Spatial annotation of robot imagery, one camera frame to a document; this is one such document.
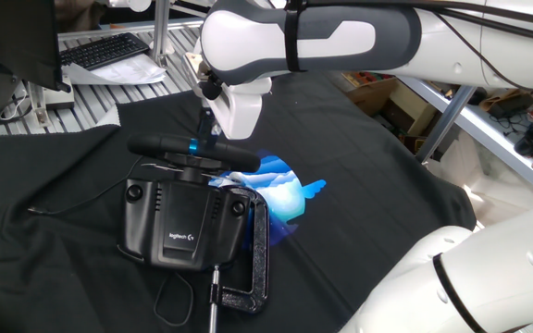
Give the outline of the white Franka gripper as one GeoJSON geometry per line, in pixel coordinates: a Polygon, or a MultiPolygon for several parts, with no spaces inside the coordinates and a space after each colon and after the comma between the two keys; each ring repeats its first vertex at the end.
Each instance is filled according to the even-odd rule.
{"type": "Polygon", "coordinates": [[[263,96],[271,91],[271,78],[232,86],[213,80],[200,41],[182,57],[182,68],[192,91],[201,99],[197,136],[203,146],[212,149],[221,134],[227,139],[248,139],[261,114],[263,96]]]}

